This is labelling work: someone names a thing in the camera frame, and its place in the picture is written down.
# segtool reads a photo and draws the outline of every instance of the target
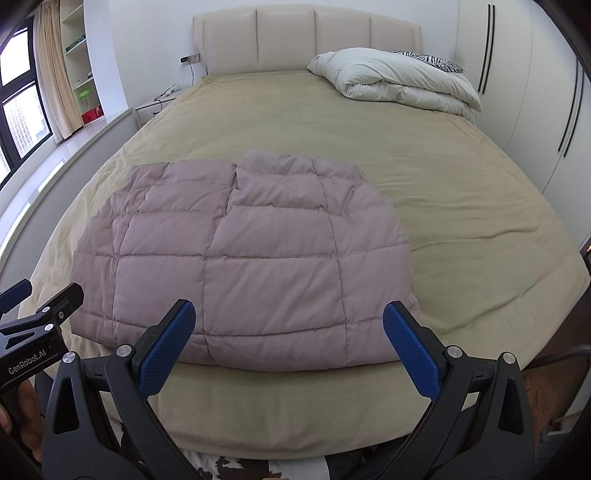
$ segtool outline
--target finger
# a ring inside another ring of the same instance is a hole
[[[41,463],[41,458],[42,456],[42,451],[41,451],[41,446],[39,446],[39,448],[36,448],[35,450],[33,450],[33,457],[35,458],[35,460],[39,463]]]
[[[17,391],[18,405],[21,412],[29,420],[36,420],[41,418],[41,407],[37,392],[29,380],[25,380],[18,386]]]
[[[12,422],[10,421],[10,416],[4,410],[4,407],[0,405],[0,425],[4,431],[8,434],[12,431]]]
[[[21,425],[21,440],[27,448],[36,450],[41,446],[42,438],[43,424],[41,418],[38,420],[27,420]]]

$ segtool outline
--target shelf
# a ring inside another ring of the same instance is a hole
[[[88,80],[85,80],[82,83],[76,83],[73,87],[72,87],[72,91],[75,92],[76,90],[78,90],[79,88],[82,88],[84,85],[87,85],[90,82],[94,81],[94,77],[90,77]]]
[[[86,46],[86,39],[84,39],[78,45],[76,45],[73,49],[71,49],[70,51],[66,52],[65,55],[68,56],[68,55],[71,55],[74,52],[82,51],[82,50],[84,50],[86,48],[87,48],[87,46]]]
[[[79,20],[84,20],[84,4],[77,7],[70,15],[64,18],[61,23],[75,22]]]

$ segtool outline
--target beige bedspread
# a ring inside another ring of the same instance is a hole
[[[410,237],[420,322],[471,355],[508,350],[525,365],[589,283],[542,195],[461,117],[348,100],[309,72],[258,73],[205,78],[95,174],[53,232],[21,316],[69,282],[87,220],[131,165],[237,161],[249,147],[359,165],[395,203]],[[108,352],[67,324],[64,335],[82,356]],[[151,404],[182,447],[302,458],[406,434],[426,401],[399,362],[290,373],[177,364]]]

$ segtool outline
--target window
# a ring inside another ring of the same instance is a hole
[[[28,18],[0,54],[0,185],[51,135],[40,98]]]

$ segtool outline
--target zebra print pillow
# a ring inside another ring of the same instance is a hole
[[[400,55],[406,55],[407,57],[423,61],[435,68],[438,68],[439,70],[443,70],[444,72],[464,73],[464,69],[457,63],[440,59],[439,57],[434,57],[432,55],[421,55],[420,53],[415,53],[413,51],[393,51],[392,53],[400,53]]]

